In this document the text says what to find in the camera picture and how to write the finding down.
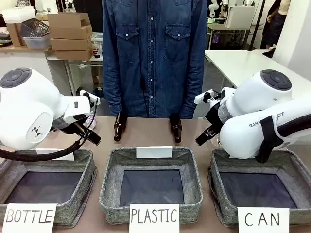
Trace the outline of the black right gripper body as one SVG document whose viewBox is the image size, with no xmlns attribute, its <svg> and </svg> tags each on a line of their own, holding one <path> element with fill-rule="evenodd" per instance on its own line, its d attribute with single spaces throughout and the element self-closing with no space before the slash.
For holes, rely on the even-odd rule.
<svg viewBox="0 0 311 233">
<path fill-rule="evenodd" d="M 210 126 L 208 127 L 208 132 L 210 132 L 210 133 L 219 133 L 222 126 L 223 126 L 223 123 L 221 122 L 221 120 L 218 116 L 219 107 L 220 107 L 219 104 L 215 104 L 206 113 L 206 119 L 210 123 Z"/>
</svg>

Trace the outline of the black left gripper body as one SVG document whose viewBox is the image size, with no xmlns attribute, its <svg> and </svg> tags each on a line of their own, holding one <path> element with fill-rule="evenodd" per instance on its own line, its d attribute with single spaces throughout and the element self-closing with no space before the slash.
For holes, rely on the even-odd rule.
<svg viewBox="0 0 311 233">
<path fill-rule="evenodd" d="M 55 119 L 52 123 L 52 127 L 61 130 L 65 134 L 84 135 L 84 122 L 84 116 L 70 116 L 67 118 Z"/>
</svg>

